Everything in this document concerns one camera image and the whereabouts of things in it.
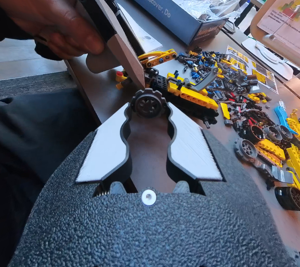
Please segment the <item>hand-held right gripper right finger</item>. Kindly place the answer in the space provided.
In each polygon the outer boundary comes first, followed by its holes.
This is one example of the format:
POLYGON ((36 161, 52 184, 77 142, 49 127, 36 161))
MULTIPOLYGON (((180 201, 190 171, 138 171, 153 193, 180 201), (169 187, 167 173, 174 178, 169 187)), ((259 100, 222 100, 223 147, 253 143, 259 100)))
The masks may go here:
POLYGON ((203 129, 171 102, 167 102, 166 112, 171 139, 167 148, 167 174, 175 183, 187 182, 191 193, 205 193, 201 182, 220 182, 223 175, 203 129))

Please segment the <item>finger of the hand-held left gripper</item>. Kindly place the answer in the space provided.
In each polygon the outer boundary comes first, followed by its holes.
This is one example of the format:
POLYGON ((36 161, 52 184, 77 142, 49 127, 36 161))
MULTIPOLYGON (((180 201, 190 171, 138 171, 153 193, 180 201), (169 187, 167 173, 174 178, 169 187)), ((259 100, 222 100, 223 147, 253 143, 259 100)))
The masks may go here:
POLYGON ((108 48, 139 89, 145 89, 144 68, 127 39, 118 33, 107 42, 108 48))
POLYGON ((139 40, 137 39, 136 35, 132 31, 131 26, 129 25, 126 17, 124 16, 123 12, 121 10, 118 10, 116 13, 117 20, 119 24, 121 25, 127 40, 129 41, 129 44, 133 48, 134 52, 137 56, 143 55, 145 53, 144 49, 142 48, 139 40))

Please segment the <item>grey sprocket wheel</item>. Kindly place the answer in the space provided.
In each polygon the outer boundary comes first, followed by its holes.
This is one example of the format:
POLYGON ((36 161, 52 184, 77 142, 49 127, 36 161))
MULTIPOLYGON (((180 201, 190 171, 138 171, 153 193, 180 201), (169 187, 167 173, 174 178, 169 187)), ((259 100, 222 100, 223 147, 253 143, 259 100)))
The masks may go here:
POLYGON ((255 163, 258 156, 255 146, 249 140, 243 138, 238 138, 234 142, 234 152, 238 158, 252 164, 255 163))
POLYGON ((138 90, 131 100, 132 110, 141 118, 160 117, 166 109, 167 101, 158 90, 146 88, 138 90))

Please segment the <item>yellow black brick model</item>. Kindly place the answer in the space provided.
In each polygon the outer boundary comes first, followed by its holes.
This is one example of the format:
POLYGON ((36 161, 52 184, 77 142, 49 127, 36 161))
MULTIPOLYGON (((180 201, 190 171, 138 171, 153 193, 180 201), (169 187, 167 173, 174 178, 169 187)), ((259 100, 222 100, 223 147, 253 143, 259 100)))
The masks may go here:
POLYGON ((138 56, 145 71, 145 86, 154 92, 159 91, 167 102, 173 103, 182 112, 202 120, 207 128, 217 123, 218 104, 208 95, 206 88, 222 73, 218 67, 218 56, 214 52, 187 51, 177 54, 174 49, 152 51, 138 56), (183 78, 179 71, 159 74, 155 67, 175 60, 186 68, 192 69, 192 83, 183 78))

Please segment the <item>pile of small brick parts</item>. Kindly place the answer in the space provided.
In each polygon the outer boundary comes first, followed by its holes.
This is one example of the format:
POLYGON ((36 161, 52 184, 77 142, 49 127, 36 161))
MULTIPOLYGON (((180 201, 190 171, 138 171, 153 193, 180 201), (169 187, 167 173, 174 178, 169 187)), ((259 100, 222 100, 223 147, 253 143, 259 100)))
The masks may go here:
POLYGON ((183 72, 190 69, 195 82, 185 83, 185 88, 194 93, 204 94, 215 102, 250 102, 254 109, 257 104, 267 103, 272 99, 263 93, 256 74, 248 75, 245 67, 238 68, 229 60, 229 56, 214 51, 194 51, 179 53, 175 60, 184 65, 183 72))

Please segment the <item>grey desk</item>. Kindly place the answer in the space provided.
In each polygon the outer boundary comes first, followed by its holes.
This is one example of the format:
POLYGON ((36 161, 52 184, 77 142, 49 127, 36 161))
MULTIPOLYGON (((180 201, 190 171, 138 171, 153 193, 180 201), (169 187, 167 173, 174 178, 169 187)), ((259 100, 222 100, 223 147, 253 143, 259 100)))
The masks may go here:
MULTIPOLYGON (((186 49, 178 38, 159 25, 158 21, 133 0, 118 2, 146 32, 163 44, 163 49, 166 46, 178 51, 186 49)), ((93 108, 93 114, 96 114, 96 119, 102 123, 132 98, 136 88, 128 86, 118 90, 115 87, 115 72, 121 70, 121 67, 93 74, 88 70, 85 60, 86 55, 75 57, 66 61, 66 65, 88 107, 93 108)), ((218 109, 218 113, 217 124, 211 125, 210 129, 207 129, 201 120, 191 118, 203 127, 205 134, 216 146, 218 162, 223 163, 226 171, 232 167, 232 175, 225 176, 225 179, 227 183, 230 182, 230 186, 237 186, 237 191, 233 193, 233 203, 237 205, 238 212, 244 212, 242 205, 248 208, 246 197, 242 195, 242 192, 246 191, 246 185, 251 191, 259 190, 258 196, 265 200, 268 212, 272 216, 271 221, 274 221, 283 243, 288 250, 299 251, 299 211, 284 210, 276 200, 273 189, 266 189, 265 181, 257 170, 247 162, 239 161, 233 150, 234 141, 239 136, 234 129, 224 125, 221 108, 218 109)), ((175 187, 175 182, 169 178, 166 171, 167 147, 171 141, 167 134, 167 124, 165 116, 146 120, 132 115, 128 143, 133 163, 131 180, 138 191, 150 186, 166 193, 175 187)))

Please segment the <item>white instruction booklet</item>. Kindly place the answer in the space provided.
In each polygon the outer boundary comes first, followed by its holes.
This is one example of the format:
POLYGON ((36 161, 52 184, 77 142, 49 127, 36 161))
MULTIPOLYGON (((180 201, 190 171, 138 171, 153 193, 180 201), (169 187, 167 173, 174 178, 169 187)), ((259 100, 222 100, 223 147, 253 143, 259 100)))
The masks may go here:
POLYGON ((121 6, 120 4, 118 4, 118 6, 126 17, 129 25, 132 28, 132 31, 139 40, 145 53, 157 51, 163 47, 163 45, 159 41, 153 38, 149 33, 147 33, 136 23, 136 21, 130 16, 130 14, 123 8, 123 6, 121 6))

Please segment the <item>blue cardboard kit box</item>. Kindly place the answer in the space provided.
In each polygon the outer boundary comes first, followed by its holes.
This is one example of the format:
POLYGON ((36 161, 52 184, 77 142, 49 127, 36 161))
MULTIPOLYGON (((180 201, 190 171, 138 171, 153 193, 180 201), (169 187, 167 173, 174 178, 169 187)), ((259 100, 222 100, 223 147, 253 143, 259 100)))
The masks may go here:
POLYGON ((184 44, 204 41, 216 36, 229 18, 199 21, 172 0, 134 0, 169 29, 184 44))

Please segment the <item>person's black trousers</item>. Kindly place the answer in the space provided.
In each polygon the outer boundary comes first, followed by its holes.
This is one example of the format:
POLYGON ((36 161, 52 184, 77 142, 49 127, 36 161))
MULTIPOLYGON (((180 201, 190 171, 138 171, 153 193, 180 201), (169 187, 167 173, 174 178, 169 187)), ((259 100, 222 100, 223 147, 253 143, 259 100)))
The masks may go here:
POLYGON ((96 128, 76 88, 1 99, 1 266, 9 264, 45 183, 96 128))

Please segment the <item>pile of yellow brick beams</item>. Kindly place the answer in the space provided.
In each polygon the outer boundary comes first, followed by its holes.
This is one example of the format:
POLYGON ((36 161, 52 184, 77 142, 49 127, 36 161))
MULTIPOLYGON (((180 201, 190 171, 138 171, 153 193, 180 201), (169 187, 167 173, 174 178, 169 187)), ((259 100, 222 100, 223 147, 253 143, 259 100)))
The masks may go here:
MULTIPOLYGON (((275 122, 273 122, 263 111, 258 112, 255 116, 258 120, 258 126, 261 129, 266 126, 276 127, 276 125, 278 125, 275 124, 275 122)), ((291 141, 281 140, 280 142, 274 143, 265 138, 265 140, 257 143, 255 147, 258 151, 258 154, 262 158, 266 158, 267 162, 278 168, 292 172, 294 183, 288 185, 299 189, 300 124, 297 116, 297 109, 294 109, 286 120, 290 128, 298 133, 293 134, 293 138, 291 139, 291 141)))

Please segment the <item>grey curved panel piece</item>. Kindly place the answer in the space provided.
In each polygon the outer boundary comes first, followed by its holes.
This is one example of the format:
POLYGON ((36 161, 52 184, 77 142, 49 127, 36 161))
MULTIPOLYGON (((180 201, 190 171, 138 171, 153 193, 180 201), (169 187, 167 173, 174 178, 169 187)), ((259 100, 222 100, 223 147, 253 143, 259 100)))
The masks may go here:
POLYGON ((288 183, 288 184, 293 184, 294 180, 293 180, 293 173, 286 171, 284 169, 278 168, 276 166, 272 166, 271 167, 272 170, 272 177, 279 182, 283 182, 283 183, 288 183))

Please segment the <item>blue brick separator tool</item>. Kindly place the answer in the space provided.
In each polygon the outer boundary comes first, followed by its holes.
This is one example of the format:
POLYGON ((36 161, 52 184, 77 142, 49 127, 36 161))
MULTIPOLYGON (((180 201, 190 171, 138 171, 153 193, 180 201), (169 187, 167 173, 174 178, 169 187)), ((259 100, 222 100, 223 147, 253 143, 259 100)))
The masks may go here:
POLYGON ((280 125, 285 126, 292 134, 298 134, 296 131, 292 130, 287 123, 287 112, 282 106, 275 107, 275 113, 279 118, 280 125))

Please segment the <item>yellow black sticker sheet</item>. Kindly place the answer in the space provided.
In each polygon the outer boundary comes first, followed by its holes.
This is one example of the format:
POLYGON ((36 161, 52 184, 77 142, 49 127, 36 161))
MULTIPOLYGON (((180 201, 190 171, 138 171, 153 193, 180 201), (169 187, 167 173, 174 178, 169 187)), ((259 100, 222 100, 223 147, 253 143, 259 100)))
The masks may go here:
POLYGON ((226 55, 227 60, 230 61, 236 69, 242 70, 248 76, 256 75, 260 84, 275 92, 277 95, 279 94, 275 76, 271 71, 265 69, 259 63, 245 56, 230 45, 227 46, 226 55))

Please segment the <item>instruction sheet on stand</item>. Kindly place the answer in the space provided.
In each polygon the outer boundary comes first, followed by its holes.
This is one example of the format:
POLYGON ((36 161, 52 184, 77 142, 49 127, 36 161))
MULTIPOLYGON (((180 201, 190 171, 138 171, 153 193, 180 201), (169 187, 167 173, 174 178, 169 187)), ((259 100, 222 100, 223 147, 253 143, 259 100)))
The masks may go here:
POLYGON ((250 33, 254 39, 277 52, 286 59, 299 64, 300 57, 300 30, 279 29, 275 39, 269 39, 270 35, 258 28, 257 24, 276 0, 267 0, 260 8, 250 25, 250 33))

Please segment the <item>white stand base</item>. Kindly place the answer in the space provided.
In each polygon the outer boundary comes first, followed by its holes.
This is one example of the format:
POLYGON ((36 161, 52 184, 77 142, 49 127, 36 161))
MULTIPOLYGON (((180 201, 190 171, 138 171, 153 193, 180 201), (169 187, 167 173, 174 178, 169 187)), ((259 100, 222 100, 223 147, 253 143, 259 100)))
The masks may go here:
POLYGON ((242 42, 242 46, 285 80, 289 81, 293 78, 293 69, 287 64, 287 60, 280 59, 259 41, 247 38, 242 42))

